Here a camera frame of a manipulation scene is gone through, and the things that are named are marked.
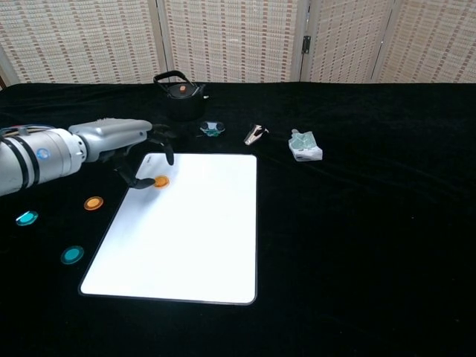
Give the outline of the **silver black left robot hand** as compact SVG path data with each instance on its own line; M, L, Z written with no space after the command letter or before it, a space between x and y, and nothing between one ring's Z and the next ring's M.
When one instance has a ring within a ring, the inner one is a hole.
M171 139L176 134L164 124L153 124L147 120L104 118L96 121L70 126L68 131L81 138L86 145L87 162L107 162L123 178L128 187L138 190L155 184L153 178L136 178L126 157L134 146L145 141L160 146L167 163L174 165L174 152Z

